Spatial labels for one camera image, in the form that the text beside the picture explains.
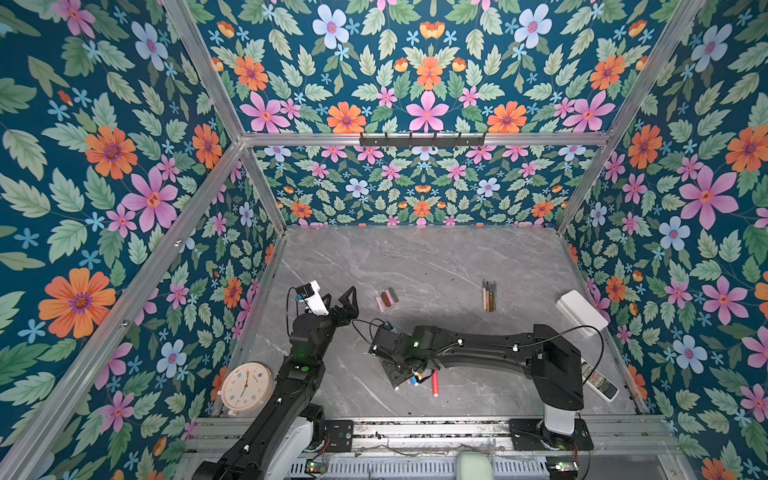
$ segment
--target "clock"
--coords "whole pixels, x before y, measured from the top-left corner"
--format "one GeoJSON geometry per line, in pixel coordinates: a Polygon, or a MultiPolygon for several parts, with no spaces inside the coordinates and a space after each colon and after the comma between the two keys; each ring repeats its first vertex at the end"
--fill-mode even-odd
{"type": "Polygon", "coordinates": [[[221,384],[221,402],[231,416],[258,409],[272,395],[272,372],[261,363],[244,363],[235,368],[221,384]]]}

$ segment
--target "white rectangular object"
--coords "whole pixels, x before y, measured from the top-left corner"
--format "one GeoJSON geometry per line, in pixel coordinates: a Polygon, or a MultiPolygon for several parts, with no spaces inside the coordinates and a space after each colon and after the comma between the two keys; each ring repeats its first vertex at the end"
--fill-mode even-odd
{"type": "MultiPolygon", "coordinates": [[[[592,325],[598,330],[608,326],[608,321],[576,290],[571,290],[561,296],[557,302],[557,307],[565,315],[565,318],[572,321],[576,326],[592,325]]],[[[596,333],[593,329],[586,328],[579,329],[578,331],[585,338],[596,333]]]]}

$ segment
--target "orange flower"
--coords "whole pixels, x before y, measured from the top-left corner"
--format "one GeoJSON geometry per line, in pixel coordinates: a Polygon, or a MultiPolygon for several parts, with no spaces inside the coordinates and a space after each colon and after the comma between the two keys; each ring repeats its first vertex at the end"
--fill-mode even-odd
{"type": "Polygon", "coordinates": [[[415,207],[413,207],[413,213],[418,215],[421,218],[426,217],[429,215],[429,204],[426,202],[418,202],[415,207]]]}
{"type": "Polygon", "coordinates": [[[136,146],[130,138],[125,138],[125,132],[115,127],[114,130],[107,126],[98,128],[99,135],[88,135],[85,144],[88,149],[85,157],[92,164],[96,164],[96,171],[103,177],[110,174],[115,180],[120,180],[124,174],[133,171],[131,165],[138,162],[136,146]]]}
{"type": "Polygon", "coordinates": [[[273,253],[275,253],[275,244],[274,244],[274,243],[272,243],[271,245],[269,245],[269,246],[266,248],[266,257],[264,257],[264,263],[265,263],[266,265],[269,265],[269,264],[270,264],[270,262],[272,261],[272,255],[273,255],[273,253]]]}
{"type": "Polygon", "coordinates": [[[453,71],[460,72],[467,69],[467,62],[464,60],[464,58],[456,57],[453,59],[453,63],[451,63],[451,68],[453,68],[453,71]]]}
{"type": "Polygon", "coordinates": [[[416,79],[419,85],[423,86],[424,90],[432,90],[435,85],[440,83],[442,67],[438,64],[437,58],[427,57],[416,69],[416,74],[419,76],[416,79]]]}
{"type": "Polygon", "coordinates": [[[546,217],[554,210],[554,204],[551,201],[544,200],[539,204],[535,204],[533,207],[534,217],[546,217]]]}
{"type": "Polygon", "coordinates": [[[361,134],[362,127],[366,124],[366,118],[357,105],[349,106],[345,101],[339,102],[339,106],[332,106],[328,110],[328,126],[333,127],[334,134],[361,134]]]}
{"type": "Polygon", "coordinates": [[[400,58],[398,61],[395,62],[395,70],[397,71],[406,71],[408,70],[408,61],[404,58],[400,58]]]}
{"type": "Polygon", "coordinates": [[[165,452],[165,445],[168,444],[168,437],[163,437],[160,440],[157,440],[157,443],[154,444],[154,448],[152,449],[152,455],[159,456],[163,455],[163,452],[165,452]]]}
{"type": "Polygon", "coordinates": [[[645,387],[645,379],[643,376],[639,373],[637,373],[637,369],[634,368],[634,365],[628,366],[629,374],[634,380],[634,384],[637,386],[637,391],[640,392],[640,396],[643,397],[643,400],[648,398],[648,391],[643,388],[645,387]]]}
{"type": "Polygon", "coordinates": [[[219,390],[221,390],[221,384],[224,382],[224,379],[227,377],[227,373],[229,373],[229,368],[226,366],[223,366],[219,370],[219,374],[216,375],[216,377],[214,378],[214,383],[212,384],[214,389],[210,391],[211,402],[216,401],[216,397],[219,395],[219,390]]]}
{"type": "Polygon", "coordinates": [[[701,475],[707,480],[736,480],[736,475],[725,468],[717,458],[705,458],[704,465],[701,467],[701,475]]]}
{"type": "Polygon", "coordinates": [[[445,33],[445,24],[443,22],[423,22],[419,26],[419,31],[424,38],[440,38],[445,33]]]}
{"type": "Polygon", "coordinates": [[[211,169],[219,163],[221,157],[221,145],[219,136],[210,129],[208,124],[197,125],[194,128],[195,136],[192,137],[192,146],[197,149],[197,159],[205,164],[205,168],[211,169]]]}
{"type": "Polygon", "coordinates": [[[240,301],[240,294],[243,292],[243,283],[236,276],[230,278],[227,286],[224,287],[224,305],[227,308],[234,308],[240,301]]]}
{"type": "Polygon", "coordinates": [[[654,125],[646,125],[642,130],[637,132],[632,138],[632,145],[629,147],[629,155],[631,159],[629,163],[641,170],[656,161],[659,154],[656,152],[658,148],[661,148],[661,137],[659,137],[661,130],[654,125]]]}
{"type": "Polygon", "coordinates": [[[574,262],[578,263],[578,250],[576,250],[576,247],[574,247],[573,245],[571,245],[569,243],[568,244],[568,252],[571,253],[571,258],[574,259],[574,262]]]}
{"type": "Polygon", "coordinates": [[[70,97],[67,94],[67,92],[65,92],[63,90],[59,90],[58,91],[58,97],[61,99],[61,101],[63,101],[64,103],[66,103],[70,107],[74,107],[74,103],[72,103],[72,97],[70,97]]]}
{"type": "Polygon", "coordinates": [[[246,56],[238,57],[235,60],[235,74],[240,77],[237,79],[241,84],[247,85],[251,90],[264,90],[266,84],[270,83],[270,78],[264,73],[264,66],[260,61],[253,62],[253,58],[246,56]]]}
{"type": "Polygon", "coordinates": [[[219,27],[219,31],[227,38],[235,36],[235,27],[230,23],[219,22],[216,24],[219,27]]]}
{"type": "Polygon", "coordinates": [[[309,218],[312,216],[312,209],[309,205],[305,205],[303,202],[293,202],[290,209],[291,213],[298,218],[309,218]]]}
{"type": "Polygon", "coordinates": [[[605,293],[608,294],[608,298],[619,303],[626,297],[626,292],[627,286],[624,285],[624,279],[614,275],[608,280],[608,284],[605,287],[605,293]]]}
{"type": "MultiPolygon", "coordinates": [[[[763,280],[768,282],[768,272],[763,274],[763,280]]],[[[768,318],[768,284],[760,282],[755,285],[755,296],[758,300],[764,300],[760,304],[760,311],[768,318]]]]}
{"type": "Polygon", "coordinates": [[[107,305],[114,303],[114,288],[106,288],[109,279],[96,272],[91,278],[87,268],[69,270],[69,281],[57,276],[46,287],[45,292],[54,297],[40,302],[40,320],[53,320],[48,331],[59,338],[64,338],[74,327],[76,339],[89,336],[94,332],[94,323],[101,321],[109,313],[107,305]]]}
{"type": "Polygon", "coordinates": [[[592,88],[605,90],[610,87],[619,81],[619,75],[624,73],[626,67],[623,55],[619,55],[618,58],[616,55],[611,55],[605,61],[601,61],[589,77],[592,80],[592,88]]]}
{"type": "Polygon", "coordinates": [[[643,30],[645,30],[645,25],[648,25],[648,22],[645,20],[638,20],[633,23],[632,26],[629,27],[629,36],[632,38],[637,37],[643,30]]]}
{"type": "Polygon", "coordinates": [[[499,105],[494,109],[493,115],[488,117],[488,131],[492,134],[517,133],[528,121],[528,117],[523,117],[527,112],[528,110],[523,105],[518,106],[516,101],[508,102],[506,108],[499,105]]]}
{"type": "Polygon", "coordinates": [[[725,162],[733,164],[733,169],[737,172],[754,172],[758,170],[764,161],[768,161],[768,127],[766,125],[757,125],[753,131],[752,127],[745,128],[739,133],[738,138],[734,138],[728,145],[730,153],[725,156],[725,162]]]}

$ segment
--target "green plastic object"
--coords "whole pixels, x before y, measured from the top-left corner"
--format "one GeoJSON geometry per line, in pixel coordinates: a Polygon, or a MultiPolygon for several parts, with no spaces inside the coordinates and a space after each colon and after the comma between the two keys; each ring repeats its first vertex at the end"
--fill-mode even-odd
{"type": "Polygon", "coordinates": [[[456,459],[456,480],[493,480],[491,460],[477,452],[462,452],[456,459]]]}

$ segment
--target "round clock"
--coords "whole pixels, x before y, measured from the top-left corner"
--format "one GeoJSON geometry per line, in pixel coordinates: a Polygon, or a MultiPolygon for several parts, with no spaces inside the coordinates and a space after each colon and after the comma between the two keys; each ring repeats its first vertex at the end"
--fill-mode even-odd
{"type": "Polygon", "coordinates": [[[244,363],[235,368],[221,384],[221,401],[231,416],[258,409],[272,395],[274,381],[270,370],[261,363],[244,363]]]}

